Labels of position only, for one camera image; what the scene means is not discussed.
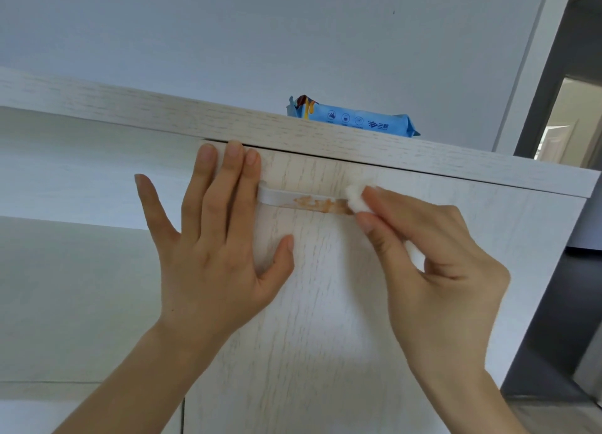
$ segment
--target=left hand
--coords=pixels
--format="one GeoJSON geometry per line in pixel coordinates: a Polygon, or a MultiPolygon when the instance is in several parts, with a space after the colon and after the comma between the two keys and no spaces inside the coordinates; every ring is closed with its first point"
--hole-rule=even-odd
{"type": "Polygon", "coordinates": [[[182,233],[171,225],[150,179],[135,176],[161,263],[158,325],[193,350],[228,339],[275,298],[294,269],[289,235],[280,241],[272,266],[255,272],[259,153],[245,154],[241,143],[230,141],[213,179],[216,162],[215,147],[203,145],[182,202],[182,233]]]}

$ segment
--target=cabinet top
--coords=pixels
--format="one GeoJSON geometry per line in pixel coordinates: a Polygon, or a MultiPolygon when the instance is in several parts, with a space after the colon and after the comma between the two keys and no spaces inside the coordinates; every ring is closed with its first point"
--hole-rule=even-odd
{"type": "Polygon", "coordinates": [[[599,172],[0,67],[0,106],[590,197],[599,172]]]}

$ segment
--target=hand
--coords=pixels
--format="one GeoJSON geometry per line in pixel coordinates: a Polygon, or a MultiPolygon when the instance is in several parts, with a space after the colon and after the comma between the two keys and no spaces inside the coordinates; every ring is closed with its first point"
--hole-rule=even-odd
{"type": "Polygon", "coordinates": [[[169,222],[151,181],[135,176],[161,263],[158,325],[195,350],[225,342],[274,299],[294,269],[293,237],[287,236],[272,266],[260,276],[255,272],[259,153],[249,149],[245,155],[241,143],[230,141],[213,180],[216,162],[215,147],[203,145],[182,202],[182,233],[169,222]]]}
{"type": "Polygon", "coordinates": [[[474,242],[455,206],[371,187],[362,197],[375,215],[356,219],[385,272],[391,326],[410,368],[427,384],[482,379],[508,270],[474,242]],[[425,255],[424,272],[410,262],[404,239],[425,255]]]}

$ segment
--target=blue package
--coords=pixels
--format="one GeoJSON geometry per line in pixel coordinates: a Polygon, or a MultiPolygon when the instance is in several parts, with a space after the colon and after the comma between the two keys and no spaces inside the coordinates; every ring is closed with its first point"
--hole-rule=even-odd
{"type": "Polygon", "coordinates": [[[287,106],[287,115],[292,118],[306,118],[315,122],[334,123],[364,130],[380,131],[391,135],[411,138],[420,136],[414,124],[406,114],[388,116],[377,112],[354,111],[336,106],[321,105],[307,95],[301,95],[297,101],[291,96],[287,106]]]}

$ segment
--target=forearm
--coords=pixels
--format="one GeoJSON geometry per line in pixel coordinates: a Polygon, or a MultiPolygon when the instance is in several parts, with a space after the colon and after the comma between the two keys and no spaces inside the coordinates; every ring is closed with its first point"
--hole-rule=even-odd
{"type": "Polygon", "coordinates": [[[193,353],[155,325],[55,434],[160,433],[222,344],[193,353]]]}
{"type": "Polygon", "coordinates": [[[485,371],[475,382],[420,384],[451,434],[528,434],[485,371]]]}

